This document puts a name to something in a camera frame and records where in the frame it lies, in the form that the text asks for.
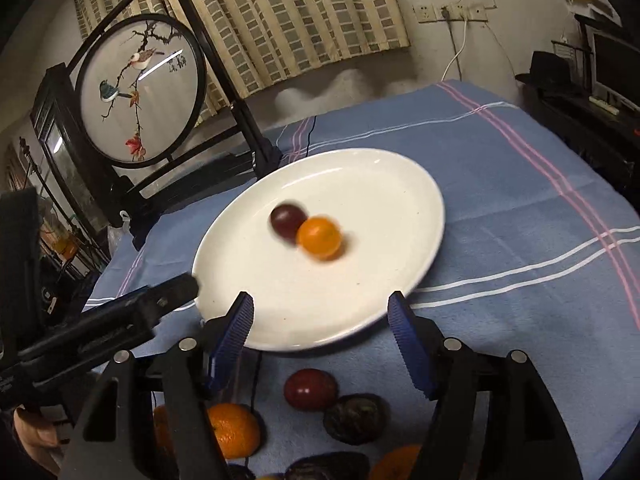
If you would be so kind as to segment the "person's left hand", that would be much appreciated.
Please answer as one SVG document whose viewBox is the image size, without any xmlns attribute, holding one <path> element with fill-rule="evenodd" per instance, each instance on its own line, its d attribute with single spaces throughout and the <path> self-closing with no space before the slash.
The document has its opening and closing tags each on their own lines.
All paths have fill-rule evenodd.
<svg viewBox="0 0 640 480">
<path fill-rule="evenodd" d="M 27 455 L 55 477 L 60 465 L 52 452 L 60 449 L 55 426 L 40 415 L 17 408 L 13 415 L 14 429 Z"/>
</svg>

